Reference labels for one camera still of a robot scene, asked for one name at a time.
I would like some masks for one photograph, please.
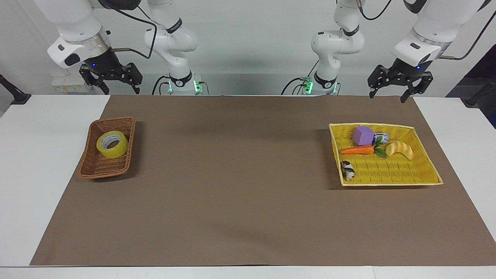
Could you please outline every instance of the white wall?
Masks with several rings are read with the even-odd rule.
[[[55,27],[32,0],[2,0],[0,9],[0,72],[26,92],[54,93],[52,75],[63,75],[46,54],[57,38]],[[365,12],[376,15],[387,0],[369,0]],[[333,21],[333,0],[177,0],[185,25],[197,32],[198,49],[187,54],[192,68],[208,82],[212,94],[279,94],[292,77],[306,75],[317,56],[310,48],[314,32],[337,29]],[[141,4],[148,10],[146,1]],[[496,8],[490,3],[463,27],[446,55],[460,56],[470,47]],[[142,24],[112,10],[96,10],[97,17],[112,31],[114,47],[147,51]],[[141,16],[138,11],[131,14]],[[394,0],[376,21],[361,22],[366,36],[362,52],[341,55],[342,94],[368,94],[367,77],[377,64],[389,67],[390,51],[416,21],[403,5]],[[434,82],[426,96],[445,96],[495,43],[496,22],[490,25],[472,54],[463,61],[438,60],[429,70]],[[154,79],[167,69],[154,55],[145,60],[132,53],[118,54],[122,63],[135,62],[144,75],[143,94],[149,94]],[[78,67],[71,69],[77,75]],[[113,94],[133,94],[118,82],[109,82]],[[379,94],[401,95],[400,87],[383,88]],[[0,96],[7,93],[0,88]],[[5,97],[0,97],[0,109]]]

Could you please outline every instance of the basket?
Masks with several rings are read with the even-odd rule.
[[[103,177],[118,176],[129,169],[131,163],[132,142],[136,120],[134,117],[123,117],[113,119],[101,119],[91,123],[86,147],[77,168],[80,178],[95,179]],[[120,131],[129,142],[127,152],[115,159],[104,157],[96,148],[98,138],[110,131]]]
[[[414,159],[409,161],[403,154],[395,153],[387,158],[371,155],[343,155],[339,151],[357,146],[353,141],[353,130],[357,126],[367,126],[376,133],[387,133],[389,142],[381,144],[385,147],[394,141],[408,144],[414,153]],[[343,186],[419,186],[443,184],[439,173],[429,159],[420,139],[413,127],[375,123],[346,123],[329,124],[331,131],[334,159],[340,172]],[[354,170],[355,178],[350,181],[341,175],[341,161],[349,161]]]

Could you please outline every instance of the yellow wicker basket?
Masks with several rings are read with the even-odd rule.
[[[376,133],[387,133],[389,143],[400,140],[411,146],[415,155],[409,161],[403,154],[395,153],[387,158],[371,155],[343,155],[339,151],[356,146],[353,141],[353,130],[357,126],[367,126]],[[345,123],[329,124],[332,149],[340,172],[343,186],[418,186],[441,185],[442,179],[427,155],[413,127],[375,124]],[[380,145],[385,149],[389,143]],[[341,175],[341,161],[349,161],[355,170],[355,178],[350,181]]]

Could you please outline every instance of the small can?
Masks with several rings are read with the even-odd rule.
[[[389,141],[389,136],[386,133],[376,133],[373,136],[373,141],[372,143],[376,143],[379,137],[382,137],[380,143],[387,143]]]

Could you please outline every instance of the yellow croissant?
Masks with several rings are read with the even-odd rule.
[[[394,154],[396,152],[402,153],[410,161],[413,160],[414,156],[413,156],[412,148],[408,144],[406,144],[402,141],[395,141],[386,147],[386,154],[388,156],[391,156],[392,154]]]

